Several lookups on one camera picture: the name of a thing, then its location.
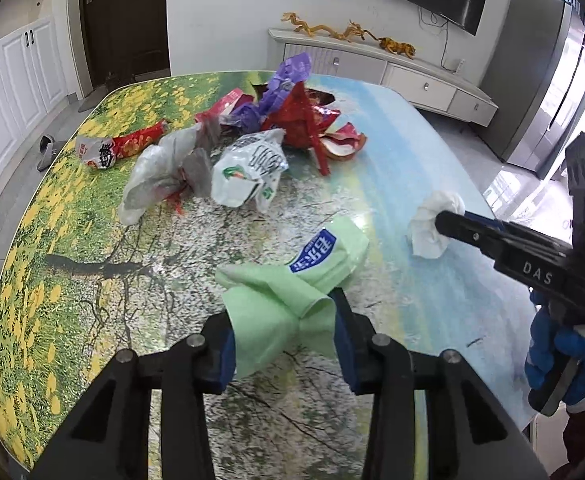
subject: refrigerator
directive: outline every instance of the refrigerator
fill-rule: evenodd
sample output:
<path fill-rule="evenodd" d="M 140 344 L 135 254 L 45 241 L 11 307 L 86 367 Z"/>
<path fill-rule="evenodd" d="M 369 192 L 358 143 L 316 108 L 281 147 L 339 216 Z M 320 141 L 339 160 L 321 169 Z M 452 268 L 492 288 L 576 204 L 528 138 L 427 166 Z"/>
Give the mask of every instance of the refrigerator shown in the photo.
<path fill-rule="evenodd" d="M 499 106 L 477 133 L 504 162 L 535 173 L 585 92 L 585 25 L 563 0 L 511 0 L 480 85 Z"/>

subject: dragon figurine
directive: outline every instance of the dragon figurine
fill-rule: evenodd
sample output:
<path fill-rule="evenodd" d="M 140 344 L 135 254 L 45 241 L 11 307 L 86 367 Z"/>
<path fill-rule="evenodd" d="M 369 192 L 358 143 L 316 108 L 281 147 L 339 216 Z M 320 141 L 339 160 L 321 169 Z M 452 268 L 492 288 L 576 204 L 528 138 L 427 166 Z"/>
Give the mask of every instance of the dragon figurine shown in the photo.
<path fill-rule="evenodd" d="M 377 38 L 370 30 L 365 29 L 363 33 L 368 34 L 373 40 L 379 41 L 379 47 L 391 54 L 405 54 L 410 59 L 413 59 L 416 54 L 416 49 L 410 43 L 399 43 L 392 38 Z"/>
<path fill-rule="evenodd" d="M 294 29 L 295 32 L 304 31 L 311 38 L 314 37 L 317 30 L 325 30 L 331 38 L 352 43 L 350 40 L 351 36 L 358 36 L 365 41 L 365 34 L 368 34 L 373 40 L 379 41 L 380 48 L 391 54 L 396 54 L 397 56 L 400 54 L 405 54 L 410 59 L 415 57 L 416 49 L 410 43 L 399 43 L 399 41 L 395 41 L 392 38 L 377 38 L 373 33 L 371 33 L 370 30 L 367 28 L 361 28 L 359 23 L 354 23 L 352 20 L 350 20 L 346 30 L 344 30 L 343 33 L 337 32 L 327 25 L 317 25 L 316 27 L 310 27 L 306 22 L 300 20 L 295 12 L 284 12 L 284 15 L 282 16 L 282 22 L 290 22 L 292 25 L 296 25 L 297 28 Z"/>
<path fill-rule="evenodd" d="M 333 30 L 327 25 L 317 25 L 316 27 L 310 27 L 306 22 L 300 20 L 295 12 L 284 12 L 284 15 L 282 16 L 282 22 L 290 22 L 292 25 L 297 25 L 297 28 L 294 30 L 295 32 L 301 32 L 303 30 L 311 38 L 314 37 L 317 30 L 325 30 L 328 34 L 330 34 L 331 38 L 335 38 L 336 40 L 347 40 L 343 34 Z"/>

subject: crumpled paper towel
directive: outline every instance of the crumpled paper towel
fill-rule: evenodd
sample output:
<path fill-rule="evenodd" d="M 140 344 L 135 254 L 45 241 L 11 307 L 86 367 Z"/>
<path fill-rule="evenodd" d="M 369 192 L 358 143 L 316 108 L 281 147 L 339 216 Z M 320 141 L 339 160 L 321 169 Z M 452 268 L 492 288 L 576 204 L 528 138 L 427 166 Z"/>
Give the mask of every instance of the crumpled paper towel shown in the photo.
<path fill-rule="evenodd" d="M 441 211 L 463 215 L 466 206 L 460 195 L 453 191 L 434 191 L 426 198 L 408 224 L 408 238 L 416 256 L 438 258 L 448 247 L 450 238 L 440 234 L 434 226 L 434 219 Z"/>

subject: blue glove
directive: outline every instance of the blue glove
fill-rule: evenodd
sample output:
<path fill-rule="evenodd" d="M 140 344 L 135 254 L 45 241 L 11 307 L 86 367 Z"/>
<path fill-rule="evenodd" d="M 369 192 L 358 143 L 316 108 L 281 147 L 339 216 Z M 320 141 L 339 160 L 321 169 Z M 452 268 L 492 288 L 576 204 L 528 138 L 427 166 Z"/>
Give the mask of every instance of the blue glove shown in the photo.
<path fill-rule="evenodd" d="M 550 319 L 547 299 L 542 294 L 533 291 L 530 300 L 544 307 L 537 312 L 530 326 L 532 339 L 525 364 L 528 384 L 533 390 L 541 388 L 546 374 L 552 370 L 555 363 L 553 351 L 558 350 L 580 361 L 579 371 L 563 397 L 563 402 L 567 405 L 576 404 L 585 398 L 585 338 L 576 330 L 559 326 L 556 321 Z"/>

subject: trash pile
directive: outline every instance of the trash pile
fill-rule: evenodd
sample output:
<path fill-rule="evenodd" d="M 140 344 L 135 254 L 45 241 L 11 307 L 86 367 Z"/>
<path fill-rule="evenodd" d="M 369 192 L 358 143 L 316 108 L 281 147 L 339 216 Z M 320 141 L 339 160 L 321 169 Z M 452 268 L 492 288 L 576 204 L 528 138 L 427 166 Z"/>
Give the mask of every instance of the trash pile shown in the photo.
<path fill-rule="evenodd" d="M 206 112 L 195 114 L 190 128 L 167 133 L 162 119 L 131 134 L 92 139 L 77 137 L 80 160 L 98 170 L 134 155 L 137 159 L 118 209 L 124 225 L 139 221 L 152 205 L 183 193 L 210 196 L 228 207 L 254 200 L 265 212 L 288 169 L 284 148 L 308 150 L 319 172 L 329 175 L 328 159 L 351 160 L 367 137 L 352 123 L 331 128 L 341 111 L 332 94 L 307 88 L 308 54 L 285 60 L 268 85 L 254 86 L 255 97 L 234 89 Z M 212 150 L 222 135 L 238 138 L 213 165 Z"/>

